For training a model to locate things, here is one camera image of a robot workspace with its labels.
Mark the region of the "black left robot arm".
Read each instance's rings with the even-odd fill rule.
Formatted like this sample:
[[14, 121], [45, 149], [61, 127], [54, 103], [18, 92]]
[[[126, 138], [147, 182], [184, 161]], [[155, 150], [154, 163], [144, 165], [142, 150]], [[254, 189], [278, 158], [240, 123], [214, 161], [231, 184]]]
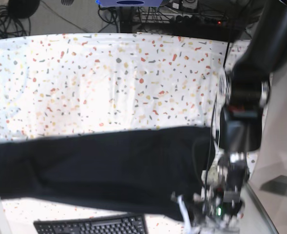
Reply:
[[219, 147], [216, 181], [204, 183], [204, 199], [189, 207], [178, 204], [189, 234], [205, 231], [238, 233], [249, 180], [247, 155], [262, 139], [262, 114], [270, 97], [270, 74], [287, 61], [287, 0], [268, 0], [245, 53], [219, 75]]

